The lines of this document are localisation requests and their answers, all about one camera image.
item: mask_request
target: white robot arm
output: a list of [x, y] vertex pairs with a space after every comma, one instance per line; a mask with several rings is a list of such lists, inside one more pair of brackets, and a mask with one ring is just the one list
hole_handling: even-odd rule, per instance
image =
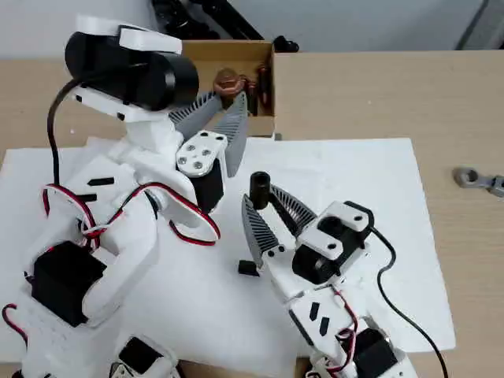
[[[119, 340], [120, 306], [158, 261], [158, 215], [186, 242], [220, 238], [210, 214], [243, 155], [245, 94], [202, 131], [222, 105], [198, 96], [181, 41], [96, 17], [77, 25], [65, 50], [73, 79], [48, 116], [54, 183], [43, 189], [45, 231], [24, 255], [17, 312], [28, 350], [16, 375], [177, 377], [170, 350], [142, 335]], [[127, 136], [62, 185], [54, 114], [68, 94], [122, 120]]]
[[[296, 238], [294, 249], [281, 244], [259, 214], [269, 204]], [[239, 272], [271, 281], [312, 350], [306, 377], [417, 378], [407, 354], [384, 331], [391, 329], [386, 313], [366, 294], [366, 239], [376, 231], [369, 209], [333, 202], [317, 216], [272, 185], [267, 173], [256, 172], [242, 215], [254, 261], [241, 261]]]

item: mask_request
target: wooden table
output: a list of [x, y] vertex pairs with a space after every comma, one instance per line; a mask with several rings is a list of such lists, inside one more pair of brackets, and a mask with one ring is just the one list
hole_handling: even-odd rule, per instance
[[[458, 188], [450, 171], [472, 165], [504, 174], [504, 54], [279, 54], [275, 74], [276, 130], [285, 139], [413, 140], [457, 332], [458, 348], [445, 353], [451, 376], [501, 376], [504, 204]], [[0, 61], [0, 151], [46, 145], [47, 106], [64, 80], [52, 61]], [[88, 135], [120, 136], [120, 124], [105, 119], [69, 103], [58, 114], [57, 137], [80, 146]], [[419, 376], [441, 376], [433, 354], [413, 361]], [[0, 377], [13, 369], [0, 368]], [[246, 377], [185, 369], [188, 378]]]

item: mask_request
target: metal tool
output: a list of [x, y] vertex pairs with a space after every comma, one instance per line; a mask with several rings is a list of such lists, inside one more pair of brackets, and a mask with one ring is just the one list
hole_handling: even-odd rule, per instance
[[454, 180], [459, 187], [480, 187], [497, 197], [504, 197], [504, 176], [483, 176], [474, 168], [454, 169]]

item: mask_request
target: white paper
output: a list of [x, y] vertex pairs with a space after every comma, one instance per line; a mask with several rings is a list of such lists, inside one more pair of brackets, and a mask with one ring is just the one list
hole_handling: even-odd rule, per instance
[[[94, 141], [93, 148], [107, 143]], [[5, 248], [0, 251], [3, 271], [11, 280], [17, 276], [8, 254], [22, 253], [38, 218], [30, 216], [35, 203], [16, 203], [5, 198], [36, 195], [42, 177], [22, 177], [22, 172], [50, 166], [40, 156], [9, 153], [11, 165], [0, 175], [0, 223], [9, 223], [9, 237], [2, 233]], [[223, 232], [218, 246], [188, 246], [175, 239], [161, 225], [161, 261], [137, 287], [125, 306], [128, 323], [159, 343], [170, 346], [181, 358], [220, 365], [230, 369], [270, 376], [292, 376], [293, 350], [298, 331], [273, 297], [268, 283], [236, 273], [239, 259], [251, 259], [241, 222], [241, 195], [248, 191], [249, 175], [258, 169], [269, 171], [272, 182], [300, 198], [316, 212], [333, 200], [358, 202], [375, 213], [376, 227], [398, 251], [397, 265], [384, 276], [384, 286], [401, 309], [420, 324], [441, 349], [455, 346], [453, 323], [442, 273], [435, 253], [424, 192], [409, 139], [347, 140], [322, 142], [248, 142], [243, 166], [229, 181], [226, 198], [215, 215]], [[28, 192], [24, 187], [32, 187]], [[24, 215], [10, 215], [22, 207]], [[24, 238], [23, 248], [16, 240]], [[371, 243], [374, 265], [370, 275], [388, 262], [389, 253], [374, 237]], [[0, 290], [0, 299], [14, 300], [15, 294]], [[376, 291], [376, 300], [380, 296]], [[417, 332], [400, 318], [392, 339], [406, 351], [430, 350]], [[0, 345], [0, 360], [15, 361], [22, 341], [0, 328], [11, 343]]]

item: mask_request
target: brown cardboard box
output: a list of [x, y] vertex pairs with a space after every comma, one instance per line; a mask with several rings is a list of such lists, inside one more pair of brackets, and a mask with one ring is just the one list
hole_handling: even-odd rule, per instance
[[[213, 79], [224, 67], [238, 74], [257, 79], [259, 65], [272, 65], [272, 44], [266, 41], [185, 41], [183, 54], [196, 65], [200, 91], [209, 91]], [[264, 109], [259, 103], [258, 117], [249, 117], [250, 134], [270, 136], [274, 130], [274, 109]]]

